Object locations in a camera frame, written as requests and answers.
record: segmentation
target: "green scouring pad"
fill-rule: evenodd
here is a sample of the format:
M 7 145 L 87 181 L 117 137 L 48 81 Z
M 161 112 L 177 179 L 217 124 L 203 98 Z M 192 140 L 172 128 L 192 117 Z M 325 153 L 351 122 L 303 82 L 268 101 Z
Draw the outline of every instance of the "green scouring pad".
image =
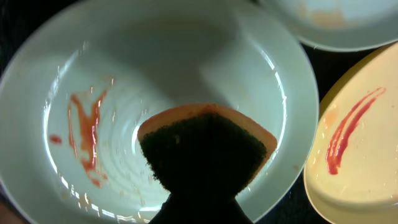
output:
M 276 138 L 252 119 L 216 104 L 157 114 L 141 125 L 138 140 L 165 189 L 203 203 L 234 199 L 277 145 Z

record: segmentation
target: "plate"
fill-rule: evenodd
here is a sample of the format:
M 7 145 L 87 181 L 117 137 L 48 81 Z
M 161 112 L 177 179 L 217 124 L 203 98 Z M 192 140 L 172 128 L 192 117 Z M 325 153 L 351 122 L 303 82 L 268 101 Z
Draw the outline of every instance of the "plate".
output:
M 304 169 L 307 195 L 333 223 L 398 221 L 398 44 L 350 69 L 322 100 Z
M 398 40 L 395 0 L 261 0 L 297 38 L 335 52 L 372 49 Z
M 260 219 L 304 165 L 318 95 L 298 42 L 240 0 L 85 1 L 46 23 L 1 82 L 1 183 L 32 223 L 147 223 L 168 192 L 137 130 L 187 103 L 236 109 L 277 137 L 237 196 Z

